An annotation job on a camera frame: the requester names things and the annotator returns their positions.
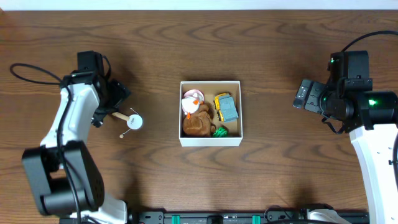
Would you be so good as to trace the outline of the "grey yellow toy truck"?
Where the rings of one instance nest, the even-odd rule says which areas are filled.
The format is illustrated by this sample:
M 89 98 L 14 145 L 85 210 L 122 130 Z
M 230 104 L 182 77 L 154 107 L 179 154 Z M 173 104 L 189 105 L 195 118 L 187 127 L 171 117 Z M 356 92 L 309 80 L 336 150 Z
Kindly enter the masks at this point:
M 221 93 L 214 98 L 214 106 L 219 121 L 231 122 L 239 118 L 233 97 L 229 93 Z

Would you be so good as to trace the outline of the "pink white duck toy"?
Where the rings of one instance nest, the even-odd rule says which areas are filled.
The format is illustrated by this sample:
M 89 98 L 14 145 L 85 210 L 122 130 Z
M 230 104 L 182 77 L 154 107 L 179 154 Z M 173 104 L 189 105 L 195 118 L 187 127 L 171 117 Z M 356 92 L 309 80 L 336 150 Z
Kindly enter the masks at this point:
M 190 119 L 191 115 L 195 113 L 200 105 L 204 104 L 205 96 L 197 89 L 188 90 L 181 100 L 181 106 L 187 119 Z

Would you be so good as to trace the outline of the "green round toy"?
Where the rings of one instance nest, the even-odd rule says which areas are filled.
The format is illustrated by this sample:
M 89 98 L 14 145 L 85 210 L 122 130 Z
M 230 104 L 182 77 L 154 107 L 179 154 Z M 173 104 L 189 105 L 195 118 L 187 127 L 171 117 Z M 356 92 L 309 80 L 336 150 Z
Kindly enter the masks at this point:
M 213 138 L 225 138 L 228 135 L 228 130 L 224 127 L 219 127 L 212 135 Z

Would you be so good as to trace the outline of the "white cardboard box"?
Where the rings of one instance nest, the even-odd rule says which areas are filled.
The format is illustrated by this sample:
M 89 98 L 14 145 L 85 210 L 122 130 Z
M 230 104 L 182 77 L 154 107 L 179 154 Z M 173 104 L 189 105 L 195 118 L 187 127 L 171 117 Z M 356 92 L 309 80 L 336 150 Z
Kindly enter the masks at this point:
M 204 94 L 205 104 L 210 107 L 210 114 L 213 115 L 212 123 L 216 128 L 222 126 L 227 131 L 226 137 L 191 137 L 183 132 L 183 119 L 185 118 L 182 106 L 179 106 L 179 140 L 183 147 L 232 147 L 239 146 L 243 139 L 243 115 L 241 106 L 241 83 L 240 81 L 181 81 L 180 82 L 180 99 L 189 90 L 200 90 Z M 214 97 L 220 93 L 229 93 L 234 100 L 237 109 L 238 118 L 235 121 L 220 122 L 218 121 L 216 111 L 214 109 Z

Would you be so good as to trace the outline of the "brown plush bear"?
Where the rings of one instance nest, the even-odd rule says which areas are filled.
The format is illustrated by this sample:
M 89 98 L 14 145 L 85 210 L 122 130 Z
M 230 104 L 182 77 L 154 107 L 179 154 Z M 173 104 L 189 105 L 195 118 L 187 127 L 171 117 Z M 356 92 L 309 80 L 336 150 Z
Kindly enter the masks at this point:
M 193 114 L 188 114 L 183 120 L 183 132 L 193 137 L 210 137 L 216 131 L 216 126 L 212 123 L 208 105 L 200 105 L 199 109 Z

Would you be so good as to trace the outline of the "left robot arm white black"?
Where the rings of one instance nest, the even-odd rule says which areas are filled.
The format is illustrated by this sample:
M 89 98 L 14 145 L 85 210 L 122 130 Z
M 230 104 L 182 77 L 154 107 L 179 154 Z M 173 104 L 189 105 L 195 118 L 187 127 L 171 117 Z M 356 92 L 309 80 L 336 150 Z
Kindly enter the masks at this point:
M 27 149 L 22 164 L 41 215 L 62 223 L 127 223 L 127 205 L 104 190 L 86 142 L 95 112 L 109 90 L 95 71 L 75 72 L 60 82 L 61 102 L 40 146 Z

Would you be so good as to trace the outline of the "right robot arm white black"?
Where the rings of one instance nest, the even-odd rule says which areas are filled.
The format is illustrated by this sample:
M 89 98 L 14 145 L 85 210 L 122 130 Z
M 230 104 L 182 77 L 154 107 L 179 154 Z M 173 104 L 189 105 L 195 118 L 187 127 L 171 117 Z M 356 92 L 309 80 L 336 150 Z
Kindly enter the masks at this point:
M 342 123 L 358 157 L 371 223 L 397 223 L 397 95 L 370 78 L 303 80 L 293 106 Z

